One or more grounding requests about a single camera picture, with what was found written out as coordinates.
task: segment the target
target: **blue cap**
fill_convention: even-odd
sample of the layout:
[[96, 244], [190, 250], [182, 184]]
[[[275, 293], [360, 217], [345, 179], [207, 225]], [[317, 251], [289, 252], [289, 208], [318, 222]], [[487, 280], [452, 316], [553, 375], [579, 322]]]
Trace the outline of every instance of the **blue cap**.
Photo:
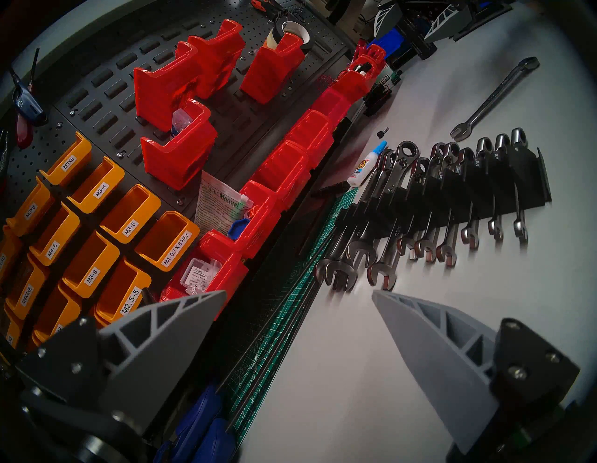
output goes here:
[[379, 145], [377, 145], [377, 148], [375, 148], [375, 149], [374, 149], [373, 151], [371, 151], [371, 152], [372, 152], [372, 153], [375, 153], [375, 154], [377, 154], [377, 155], [380, 155], [380, 154], [381, 154], [381, 152], [382, 152], [383, 150], [385, 150], [385, 149], [386, 149], [386, 146], [387, 146], [387, 142], [381, 142]]

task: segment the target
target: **blue part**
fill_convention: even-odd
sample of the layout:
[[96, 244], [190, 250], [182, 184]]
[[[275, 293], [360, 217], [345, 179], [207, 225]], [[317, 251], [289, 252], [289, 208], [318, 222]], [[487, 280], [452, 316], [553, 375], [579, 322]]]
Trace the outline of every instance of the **blue part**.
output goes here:
[[228, 238], [236, 241], [238, 237], [241, 236], [242, 231], [247, 228], [247, 225], [249, 225], [250, 221], [251, 219], [241, 219], [234, 222], [228, 230]]
[[400, 35], [396, 29], [392, 28], [390, 32], [385, 34], [382, 37], [376, 37], [371, 41], [372, 44], [379, 45], [386, 51], [386, 57], [390, 56], [394, 53], [397, 49], [400, 48], [400, 45], [404, 42], [404, 37]]
[[222, 402], [220, 396], [216, 394], [216, 387], [207, 386], [199, 400], [176, 427], [178, 437], [170, 454], [172, 463], [186, 463], [189, 460], [221, 409]]
[[381, 154], [381, 152], [386, 149], [386, 146], [387, 146], [387, 142], [381, 142], [379, 145], [377, 145], [377, 148], [375, 148], [371, 152], [375, 153], [379, 156]]
[[227, 463], [234, 454], [236, 446], [234, 436], [226, 432], [228, 422], [216, 418], [207, 431], [201, 447], [192, 459], [192, 463]]

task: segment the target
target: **yellow storage bin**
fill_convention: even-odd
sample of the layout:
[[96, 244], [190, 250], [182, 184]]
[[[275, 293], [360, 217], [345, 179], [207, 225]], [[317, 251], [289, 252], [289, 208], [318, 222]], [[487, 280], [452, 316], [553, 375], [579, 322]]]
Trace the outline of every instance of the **yellow storage bin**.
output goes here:
[[0, 284], [4, 281], [6, 275], [17, 261], [23, 243], [17, 238], [8, 225], [2, 227], [4, 236], [0, 243]]
[[41, 179], [35, 177], [35, 181], [37, 185], [35, 185], [35, 188], [27, 196], [21, 207], [19, 207], [17, 215], [6, 219], [6, 223], [10, 225], [13, 233], [18, 237], [22, 237], [33, 231], [48, 208], [54, 203], [54, 198], [50, 194], [50, 190], [46, 188]]
[[19, 266], [13, 288], [6, 298], [8, 307], [21, 320], [24, 320], [29, 313], [33, 301], [48, 276], [50, 276], [50, 270], [41, 265], [31, 253], [27, 253], [27, 259]]
[[94, 231], [64, 271], [62, 280], [80, 297], [88, 298], [119, 254], [116, 246]]
[[4, 303], [4, 312], [6, 318], [2, 321], [2, 335], [13, 348], [16, 348], [23, 330], [23, 320], [19, 320], [14, 316], [13, 311], [9, 309], [6, 302]]
[[112, 323], [139, 307], [141, 289], [150, 284], [151, 277], [124, 258], [118, 263], [94, 310], [102, 320]]
[[176, 211], [166, 211], [143, 237], [135, 252], [163, 272], [172, 270], [195, 238], [199, 227]]
[[81, 221], [77, 214], [66, 207], [64, 203], [60, 203], [60, 210], [48, 228], [41, 234], [37, 243], [29, 247], [31, 254], [43, 265], [50, 265], [56, 261], [80, 226]]
[[33, 327], [33, 341], [35, 342], [37, 338], [41, 342], [46, 342], [50, 336], [76, 319], [80, 313], [81, 298], [63, 286], [62, 282], [58, 283]]
[[100, 227], [121, 243], [130, 243], [161, 204], [156, 195], [137, 184], [108, 212]]
[[68, 185], [81, 167], [91, 160], [91, 143], [79, 132], [75, 132], [75, 136], [76, 141], [50, 167], [50, 170], [39, 171], [52, 185]]
[[124, 169], [104, 156], [100, 165], [68, 198], [85, 214], [92, 213], [124, 178]]

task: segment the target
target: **label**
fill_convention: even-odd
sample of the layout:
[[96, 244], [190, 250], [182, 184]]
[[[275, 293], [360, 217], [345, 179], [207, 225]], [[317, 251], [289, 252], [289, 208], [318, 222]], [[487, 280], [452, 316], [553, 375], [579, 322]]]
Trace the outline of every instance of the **label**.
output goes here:
[[60, 168], [66, 172], [76, 162], [76, 158], [71, 154], [60, 166]]
[[199, 267], [192, 267], [189, 275], [186, 277], [184, 284], [187, 286], [195, 286], [197, 292], [205, 292], [205, 289], [211, 283], [209, 280], [210, 273]]
[[25, 220], [29, 220], [35, 211], [37, 211], [37, 204], [31, 203], [31, 206], [29, 206], [29, 209], [27, 209], [27, 212], [25, 212], [23, 216], [25, 217]]
[[100, 199], [104, 195], [104, 193], [108, 190], [108, 188], [110, 188], [110, 185], [108, 185], [106, 182], [102, 182], [101, 185], [99, 187], [97, 187], [97, 189], [93, 193], [94, 197], [96, 197], [97, 199]]
[[128, 225], [124, 228], [124, 230], [122, 230], [122, 234], [125, 235], [126, 237], [128, 237], [131, 235], [131, 233], [133, 233], [133, 230], [135, 230], [138, 226], [139, 226], [138, 221], [136, 221], [135, 219], [132, 219], [128, 223]]
[[58, 241], [53, 241], [52, 244], [50, 244], [50, 248], [48, 249], [48, 252], [46, 252], [45, 254], [48, 260], [52, 260], [52, 258], [56, 255], [56, 251], [59, 247], [60, 243]]
[[184, 231], [184, 233], [182, 234], [180, 239], [176, 242], [176, 244], [174, 246], [172, 246], [172, 249], [168, 252], [166, 257], [164, 257], [164, 260], [162, 260], [162, 265], [164, 267], [168, 268], [170, 266], [170, 264], [172, 264], [172, 262], [174, 261], [174, 258], [182, 250], [184, 245], [190, 240], [191, 236], [193, 236], [193, 234], [190, 231], [188, 231], [188, 230]]
[[23, 307], [27, 306], [27, 302], [29, 301], [29, 298], [31, 297], [32, 294], [33, 294], [33, 286], [28, 284], [25, 287], [25, 289], [23, 290], [23, 293], [21, 294], [21, 300], [19, 301]]
[[139, 298], [140, 295], [141, 295], [141, 288], [138, 288], [137, 286], [133, 287], [133, 291], [131, 291], [131, 293], [127, 297], [127, 300], [125, 300], [124, 304], [122, 304], [120, 313], [122, 315], [126, 315], [131, 310], [133, 310], [133, 307], [135, 307], [135, 302], [137, 302], [137, 299]]
[[87, 278], [84, 279], [83, 282], [87, 286], [91, 286], [100, 273], [101, 273], [101, 270], [99, 270], [98, 267], [92, 268], [91, 272], [89, 272], [89, 275], [87, 275]]

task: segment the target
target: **gray 3d printed part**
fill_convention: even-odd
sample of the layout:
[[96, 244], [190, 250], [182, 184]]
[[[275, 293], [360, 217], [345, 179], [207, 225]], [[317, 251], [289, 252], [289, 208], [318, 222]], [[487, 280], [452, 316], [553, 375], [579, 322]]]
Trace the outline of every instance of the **gray 3d printed part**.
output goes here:
[[489, 385], [496, 333], [465, 313], [421, 299], [373, 291], [404, 362], [462, 453], [498, 409]]
[[225, 291], [139, 308], [99, 331], [111, 370], [99, 398], [102, 411], [124, 414], [143, 433], [189, 367]]

